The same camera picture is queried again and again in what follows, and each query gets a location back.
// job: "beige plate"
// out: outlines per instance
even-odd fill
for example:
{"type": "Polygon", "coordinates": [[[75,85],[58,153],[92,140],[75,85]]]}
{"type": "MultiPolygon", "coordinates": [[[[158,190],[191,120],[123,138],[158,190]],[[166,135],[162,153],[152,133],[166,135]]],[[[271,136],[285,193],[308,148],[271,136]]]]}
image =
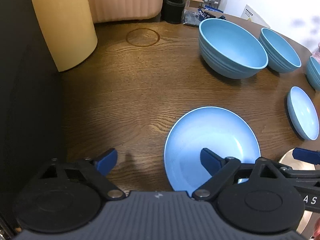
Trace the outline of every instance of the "beige plate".
{"type": "MultiPolygon", "coordinates": [[[[283,157],[280,159],[279,163],[288,165],[288,166],[292,167],[294,170],[314,171],[316,169],[313,164],[295,160],[292,157],[292,151],[293,151],[293,149],[288,151],[285,155],[283,155],[283,157]]],[[[307,226],[307,224],[308,224],[308,222],[309,222],[309,220],[311,218],[311,215],[312,215],[311,211],[305,210],[305,212],[303,214],[303,217],[302,217],[302,219],[300,221],[300,224],[299,224],[299,226],[297,228],[297,232],[299,234],[301,234],[302,231],[307,226]]]]}

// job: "shallow blue bowl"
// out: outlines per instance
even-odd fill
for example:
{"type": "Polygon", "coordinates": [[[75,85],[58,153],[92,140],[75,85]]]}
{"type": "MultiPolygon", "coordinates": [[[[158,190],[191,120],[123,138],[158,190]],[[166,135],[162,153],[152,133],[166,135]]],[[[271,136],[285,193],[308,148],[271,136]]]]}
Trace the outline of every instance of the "shallow blue bowl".
{"type": "Polygon", "coordinates": [[[202,148],[244,163],[260,157],[258,141],[241,117],[215,106],[194,109],[174,124],[164,147],[164,167],[175,191],[187,191],[191,196],[211,178],[200,162],[202,148]]]}
{"type": "Polygon", "coordinates": [[[293,126],[305,140],[315,140],[319,135],[316,109],[308,95],[299,87],[292,87],[287,99],[288,112],[293,126]]]}
{"type": "Polygon", "coordinates": [[[296,51],[278,33],[268,28],[262,28],[259,41],[266,49],[269,57],[269,67],[279,73],[288,73],[301,67],[301,61],[296,51]]]}
{"type": "Polygon", "coordinates": [[[320,90],[320,64],[314,57],[308,60],[307,78],[315,90],[320,90]]]}
{"type": "Polygon", "coordinates": [[[219,74],[248,78],[265,68],[268,56],[260,42],[244,28],[221,19],[206,19],[199,25],[200,53],[219,74]]]}

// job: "gray ribbed panel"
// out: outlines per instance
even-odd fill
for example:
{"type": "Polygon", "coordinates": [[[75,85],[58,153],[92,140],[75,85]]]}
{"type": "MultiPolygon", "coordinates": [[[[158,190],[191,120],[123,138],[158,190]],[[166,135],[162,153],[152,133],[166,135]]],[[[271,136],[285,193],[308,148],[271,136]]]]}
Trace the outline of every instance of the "gray ribbed panel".
{"type": "Polygon", "coordinates": [[[296,232],[257,236],[226,224],[207,202],[185,192],[131,192],[108,202],[90,224],[60,235],[22,231],[16,240],[302,240],[296,232]]]}

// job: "yellow cylinder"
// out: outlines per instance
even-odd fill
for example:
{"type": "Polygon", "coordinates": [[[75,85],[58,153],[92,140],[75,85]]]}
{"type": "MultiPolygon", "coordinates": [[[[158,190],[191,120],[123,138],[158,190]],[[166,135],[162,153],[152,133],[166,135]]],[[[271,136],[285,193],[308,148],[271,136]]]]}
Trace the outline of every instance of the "yellow cylinder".
{"type": "Polygon", "coordinates": [[[61,71],[84,61],[97,46],[88,0],[32,0],[52,58],[61,71]]]}

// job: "white wall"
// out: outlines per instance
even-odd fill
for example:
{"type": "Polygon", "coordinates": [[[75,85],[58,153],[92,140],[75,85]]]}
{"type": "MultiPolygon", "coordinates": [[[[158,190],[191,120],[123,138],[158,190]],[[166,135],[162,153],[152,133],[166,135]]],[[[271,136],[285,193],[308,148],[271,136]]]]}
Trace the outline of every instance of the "white wall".
{"type": "Polygon", "coordinates": [[[245,5],[255,10],[271,29],[307,47],[320,42],[320,0],[226,0],[220,9],[240,17],[245,5]]]}

